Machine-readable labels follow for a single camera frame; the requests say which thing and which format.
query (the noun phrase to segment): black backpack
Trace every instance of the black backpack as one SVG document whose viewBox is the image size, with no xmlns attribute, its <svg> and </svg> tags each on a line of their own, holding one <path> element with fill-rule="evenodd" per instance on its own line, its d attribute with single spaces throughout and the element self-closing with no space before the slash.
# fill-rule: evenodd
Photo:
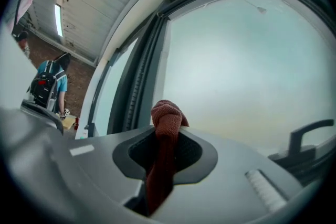
<svg viewBox="0 0 336 224">
<path fill-rule="evenodd" d="M 50 101 L 53 99 L 54 103 L 57 99 L 57 81 L 65 77 L 64 71 L 56 74 L 51 73 L 53 68 L 53 61 L 47 61 L 44 72 L 40 73 L 36 79 L 33 80 L 30 92 L 34 96 L 34 101 L 37 105 L 44 108 L 49 107 Z"/>
</svg>

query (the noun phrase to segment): white sticker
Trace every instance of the white sticker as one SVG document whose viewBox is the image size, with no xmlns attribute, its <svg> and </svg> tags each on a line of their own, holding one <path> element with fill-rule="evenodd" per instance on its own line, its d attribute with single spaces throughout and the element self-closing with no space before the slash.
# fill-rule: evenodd
<svg viewBox="0 0 336 224">
<path fill-rule="evenodd" d="M 88 138 L 89 130 L 84 129 L 80 139 Z"/>
<path fill-rule="evenodd" d="M 70 150 L 70 153 L 72 154 L 72 156 L 77 156 L 77 155 L 88 153 L 94 150 L 95 149 L 92 145 L 87 145 L 87 146 L 81 146 L 78 148 L 73 148 Z"/>
</svg>

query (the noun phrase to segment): towel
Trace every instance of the towel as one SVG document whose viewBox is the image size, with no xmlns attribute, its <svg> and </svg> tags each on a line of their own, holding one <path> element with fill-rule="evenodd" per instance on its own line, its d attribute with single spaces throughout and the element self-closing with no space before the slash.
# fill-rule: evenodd
<svg viewBox="0 0 336 224">
<path fill-rule="evenodd" d="M 155 135 L 158 140 L 158 155 L 147 172 L 146 192 L 149 214 L 152 214 L 173 189 L 176 173 L 174 149 L 179 139 L 179 129 L 189 126 L 188 120 L 176 104 L 159 101 L 151 111 Z"/>
</svg>

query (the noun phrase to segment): vent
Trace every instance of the vent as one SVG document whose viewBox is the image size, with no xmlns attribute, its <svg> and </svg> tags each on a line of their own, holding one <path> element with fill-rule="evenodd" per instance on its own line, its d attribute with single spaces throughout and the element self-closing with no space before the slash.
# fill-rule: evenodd
<svg viewBox="0 0 336 224">
<path fill-rule="evenodd" d="M 287 201 L 259 170 L 247 172 L 246 177 L 269 212 L 286 205 Z"/>
</svg>

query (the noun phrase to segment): fluorescent light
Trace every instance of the fluorescent light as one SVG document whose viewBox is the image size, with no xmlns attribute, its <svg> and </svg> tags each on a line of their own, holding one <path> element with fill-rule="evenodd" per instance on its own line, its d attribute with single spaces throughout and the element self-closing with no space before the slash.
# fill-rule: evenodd
<svg viewBox="0 0 336 224">
<path fill-rule="evenodd" d="M 61 7 L 57 4 L 55 4 L 55 18 L 56 18 L 57 33 L 59 36 L 63 37 L 62 23 L 61 23 Z"/>
</svg>

